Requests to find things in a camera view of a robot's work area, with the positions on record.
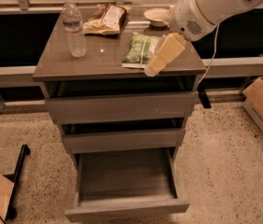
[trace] wooden panel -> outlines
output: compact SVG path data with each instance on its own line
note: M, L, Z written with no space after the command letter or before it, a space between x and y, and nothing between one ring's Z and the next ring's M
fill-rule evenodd
M176 147L181 144L185 129L146 130L114 133L63 135L68 153L103 152L156 147Z
M185 212L177 199L167 148L81 154L72 222Z
M187 117L194 92L109 97L47 99L48 112L59 124Z

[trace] dresser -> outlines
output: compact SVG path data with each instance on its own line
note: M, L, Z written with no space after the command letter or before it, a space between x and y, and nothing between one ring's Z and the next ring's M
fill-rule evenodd
M83 9L86 20L94 9ZM135 8L119 35L87 35L88 53L73 58L59 18L33 78L41 83L52 121L76 167L71 222L186 212L173 162L205 72L186 50L156 77L121 67L132 33L154 29Z

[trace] clear bottle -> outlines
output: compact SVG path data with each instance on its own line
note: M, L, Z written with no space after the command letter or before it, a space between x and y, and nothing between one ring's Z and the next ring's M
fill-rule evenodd
M72 55L74 57L85 56L87 44L83 34L83 20L74 0L64 0L62 22Z

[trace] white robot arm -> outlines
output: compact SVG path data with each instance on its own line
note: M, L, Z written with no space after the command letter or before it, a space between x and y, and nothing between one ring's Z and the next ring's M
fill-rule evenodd
M262 4L263 0L179 0L169 26L187 40L197 41L210 34L221 21Z

